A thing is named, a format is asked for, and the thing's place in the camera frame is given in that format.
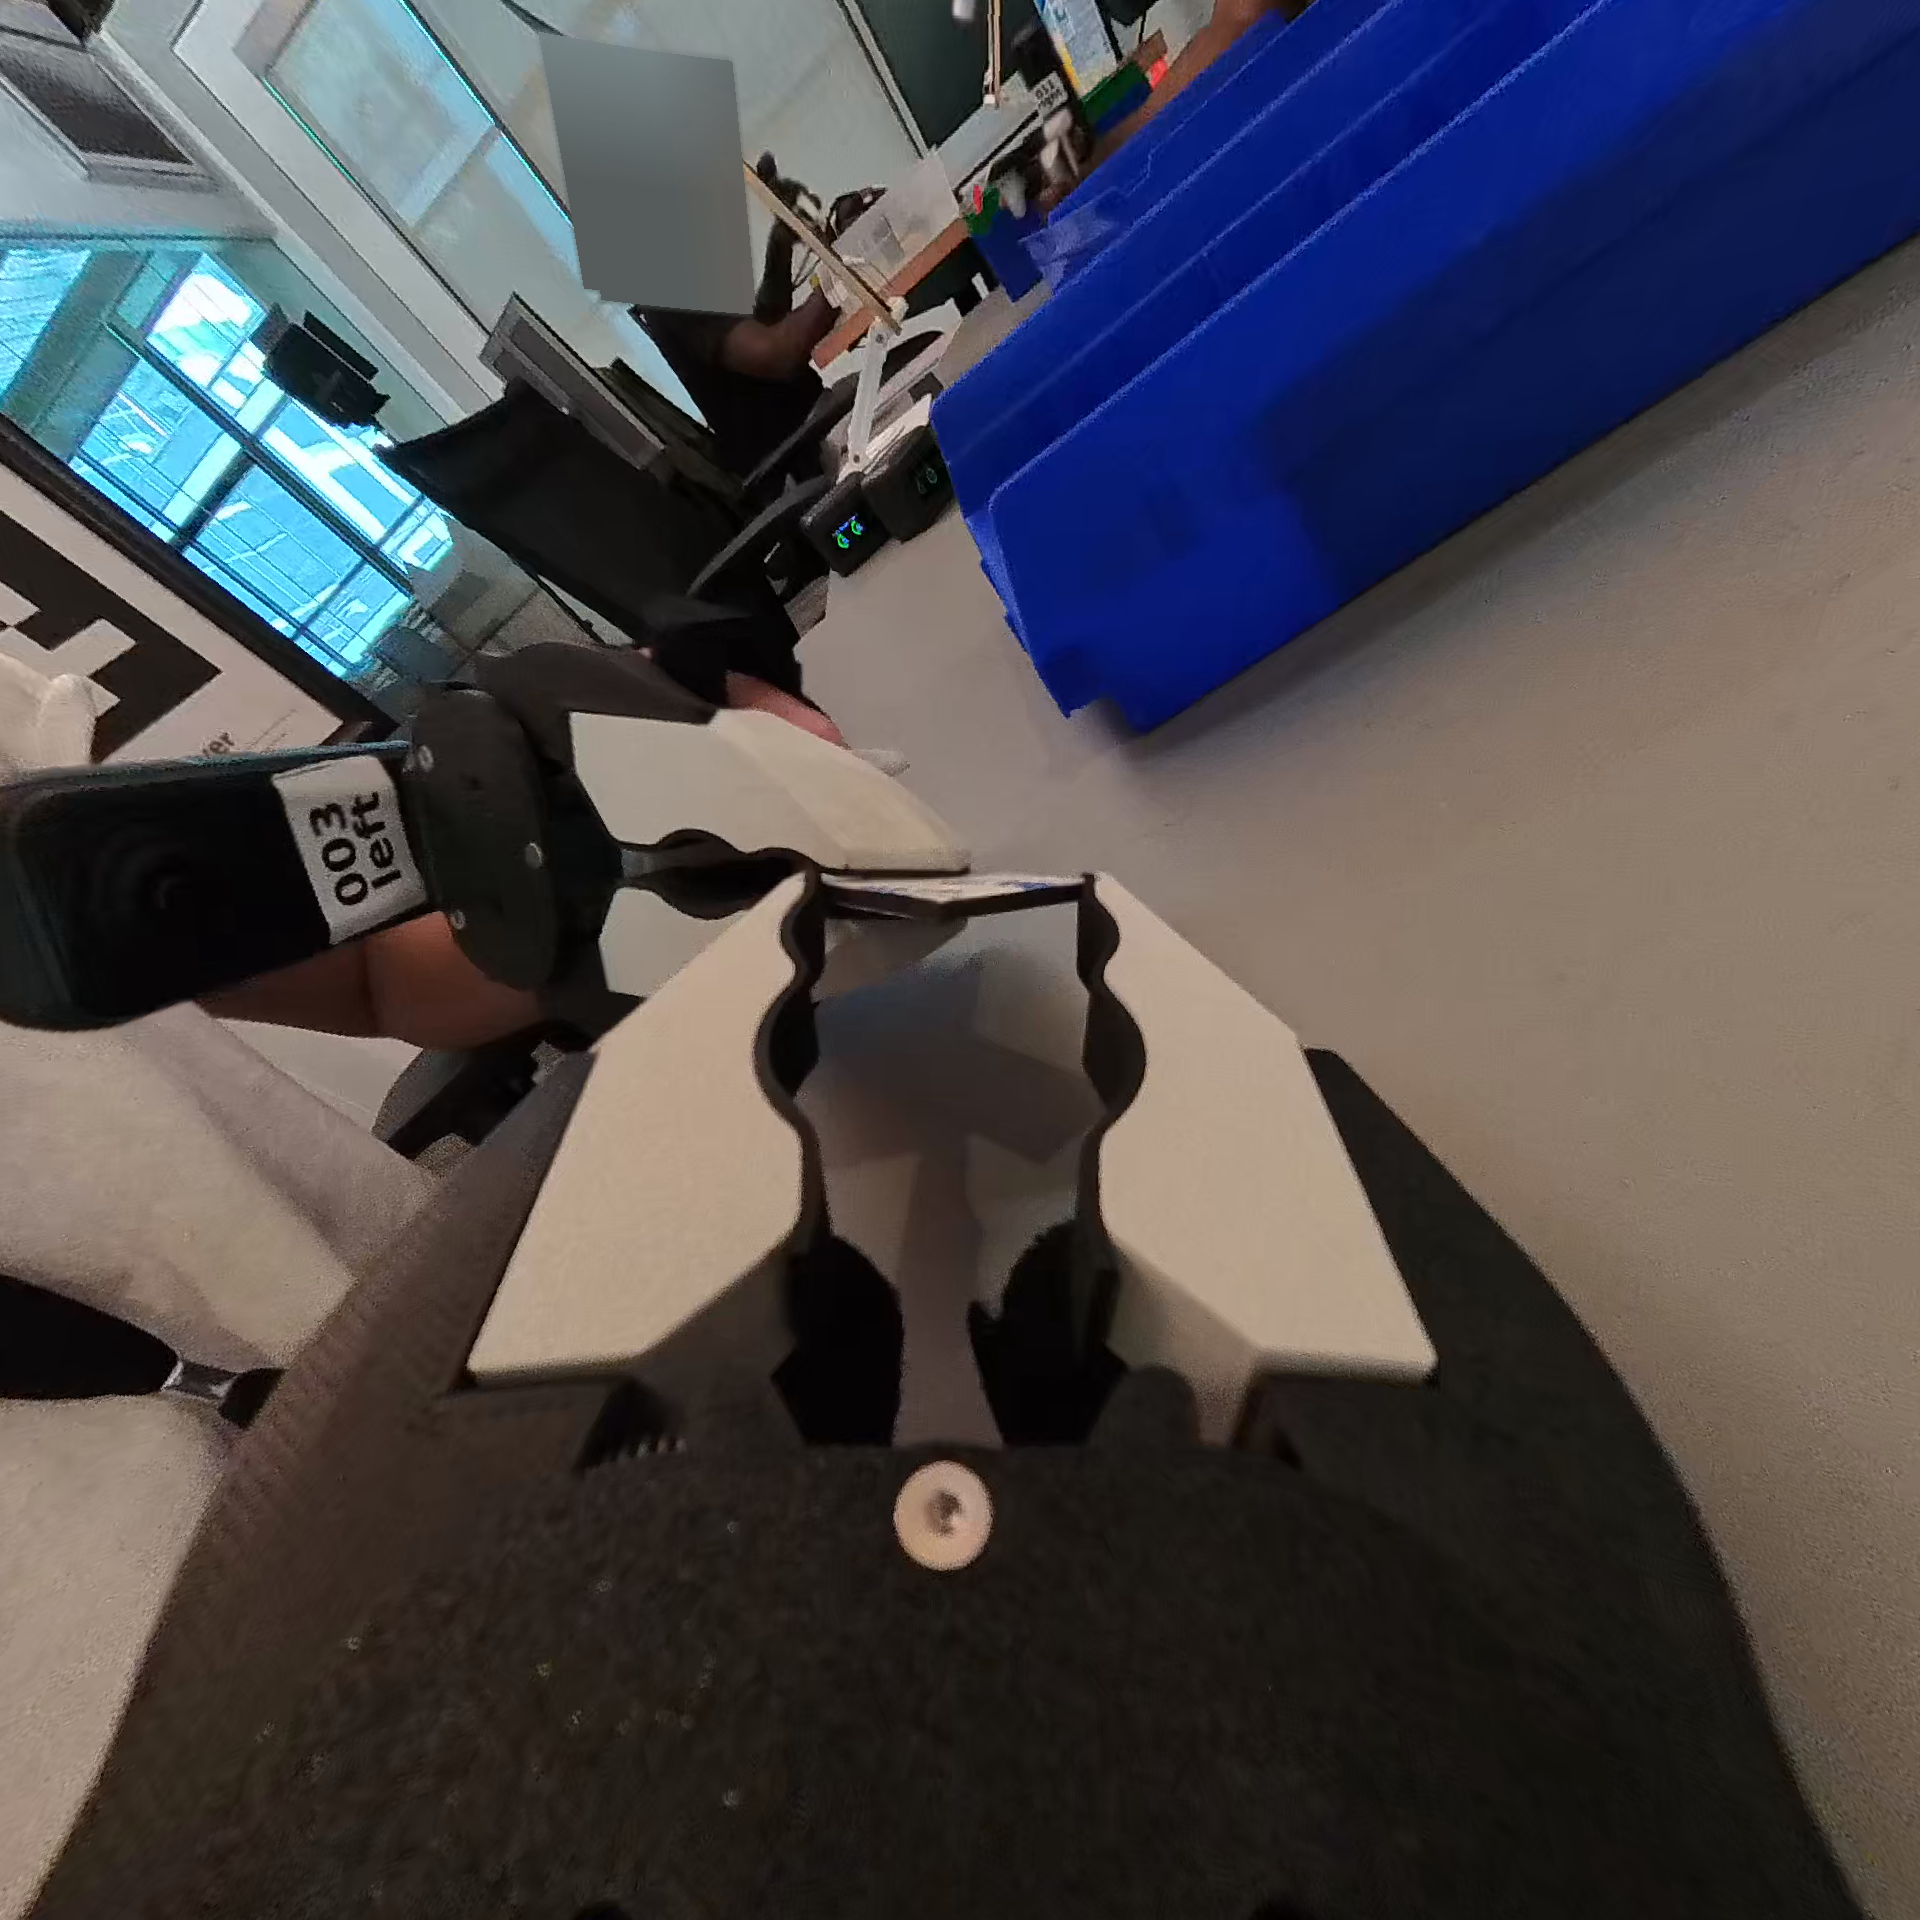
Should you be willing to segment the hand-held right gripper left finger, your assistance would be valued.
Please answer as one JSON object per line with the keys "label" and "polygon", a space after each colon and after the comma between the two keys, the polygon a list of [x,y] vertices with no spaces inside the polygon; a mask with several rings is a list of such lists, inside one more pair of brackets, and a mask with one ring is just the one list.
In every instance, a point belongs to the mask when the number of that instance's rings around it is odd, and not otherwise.
{"label": "hand-held right gripper left finger", "polygon": [[631,1385],[684,1434],[751,1381],[808,1444],[892,1438],[901,1300],[837,1241],[794,1102],[826,906],[815,870],[783,877],[592,1046],[466,1352],[476,1388]]}

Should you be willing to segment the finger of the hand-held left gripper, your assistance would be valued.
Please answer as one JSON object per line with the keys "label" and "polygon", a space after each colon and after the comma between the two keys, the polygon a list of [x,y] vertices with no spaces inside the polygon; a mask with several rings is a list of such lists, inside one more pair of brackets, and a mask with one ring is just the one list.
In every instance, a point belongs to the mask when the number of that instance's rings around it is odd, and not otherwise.
{"label": "finger of the hand-held left gripper", "polygon": [[[626,857],[607,906],[607,988],[656,995],[684,964],[746,918],[799,857]],[[820,995],[924,962],[956,936],[941,921],[829,918]]]}
{"label": "finger of the hand-held left gripper", "polygon": [[958,877],[969,849],[892,776],[765,710],[703,726],[574,710],[573,773],[623,848],[706,836],[826,875]]}

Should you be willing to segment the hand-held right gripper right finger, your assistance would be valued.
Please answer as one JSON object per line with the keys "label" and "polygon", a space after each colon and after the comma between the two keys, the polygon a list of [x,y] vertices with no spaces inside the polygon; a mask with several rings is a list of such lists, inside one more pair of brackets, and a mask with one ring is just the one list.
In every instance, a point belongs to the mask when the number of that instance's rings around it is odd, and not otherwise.
{"label": "hand-held right gripper right finger", "polygon": [[969,914],[1072,906],[1096,1120],[1072,1208],[969,1312],[1002,1444],[1075,1447],[1161,1367],[1204,1444],[1264,1379],[1433,1379],[1434,1349],[1302,1043],[1115,877],[980,877]]}

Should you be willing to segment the blue storage bin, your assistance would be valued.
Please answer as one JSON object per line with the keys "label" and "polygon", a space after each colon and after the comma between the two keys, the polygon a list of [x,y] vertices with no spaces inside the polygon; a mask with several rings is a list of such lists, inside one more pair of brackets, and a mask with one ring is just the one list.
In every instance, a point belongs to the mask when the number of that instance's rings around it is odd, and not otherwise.
{"label": "blue storage bin", "polygon": [[1916,3],[1588,3],[969,517],[1158,729],[1916,236]]}
{"label": "blue storage bin", "polygon": [[1310,3],[1241,35],[1043,231],[1071,274],[933,404],[961,516],[1500,79],[1506,3]]}

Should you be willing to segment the person's left forearm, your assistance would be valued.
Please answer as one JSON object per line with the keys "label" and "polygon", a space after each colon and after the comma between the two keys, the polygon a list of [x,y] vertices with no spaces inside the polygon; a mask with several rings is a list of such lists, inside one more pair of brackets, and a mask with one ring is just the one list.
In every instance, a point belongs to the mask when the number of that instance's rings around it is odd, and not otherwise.
{"label": "person's left forearm", "polygon": [[486,1046],[541,1022],[539,995],[474,970],[441,912],[203,995],[200,1009],[231,1022],[424,1049]]}

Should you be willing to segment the black box green light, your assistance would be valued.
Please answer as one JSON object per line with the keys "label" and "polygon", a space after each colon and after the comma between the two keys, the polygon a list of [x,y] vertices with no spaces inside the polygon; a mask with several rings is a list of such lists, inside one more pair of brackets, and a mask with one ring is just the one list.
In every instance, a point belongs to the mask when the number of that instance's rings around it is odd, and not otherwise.
{"label": "black box green light", "polygon": [[805,544],[837,580],[851,580],[889,542],[860,473],[837,479],[799,517]]}
{"label": "black box green light", "polygon": [[951,501],[951,471],[930,426],[915,426],[862,469],[862,505],[889,542],[917,537]]}

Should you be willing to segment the person's white shirt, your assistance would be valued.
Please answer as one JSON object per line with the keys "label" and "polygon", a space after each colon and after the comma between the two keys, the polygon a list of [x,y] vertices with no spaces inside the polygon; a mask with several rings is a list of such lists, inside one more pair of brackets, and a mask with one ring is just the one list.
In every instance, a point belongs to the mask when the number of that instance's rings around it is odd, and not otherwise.
{"label": "person's white shirt", "polygon": [[[185,1357],[284,1365],[432,1188],[191,1004],[4,1027],[4,1273]],[[231,1447],[169,1395],[4,1405],[4,1917],[85,1806]]]}

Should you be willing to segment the black mesh office chair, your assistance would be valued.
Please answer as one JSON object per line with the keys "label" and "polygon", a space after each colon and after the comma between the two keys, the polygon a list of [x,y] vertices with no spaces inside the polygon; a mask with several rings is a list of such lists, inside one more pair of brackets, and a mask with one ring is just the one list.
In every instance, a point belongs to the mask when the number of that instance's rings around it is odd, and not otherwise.
{"label": "black mesh office chair", "polygon": [[803,537],[803,516],[829,487],[821,479],[736,505],[673,459],[626,459],[526,384],[381,459],[703,698],[729,672],[803,687],[785,588],[826,572]]}

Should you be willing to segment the wooden stick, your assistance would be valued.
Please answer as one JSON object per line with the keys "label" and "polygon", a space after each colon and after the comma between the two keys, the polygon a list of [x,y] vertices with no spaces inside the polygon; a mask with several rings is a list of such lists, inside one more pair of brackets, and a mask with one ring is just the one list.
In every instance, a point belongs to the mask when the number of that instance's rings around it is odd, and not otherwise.
{"label": "wooden stick", "polygon": [[829,236],[826,227],[799,212],[790,199],[783,199],[783,194],[767,181],[760,181],[756,164],[747,160],[740,164],[740,181],[747,196],[760,203],[765,212],[777,227],[785,227],[794,236],[794,245],[826,269],[833,283],[856,301],[856,307],[866,315],[870,324],[882,332],[901,332],[901,317],[904,317],[901,296],[887,296],[882,282],[866,265],[839,251],[839,245]]}

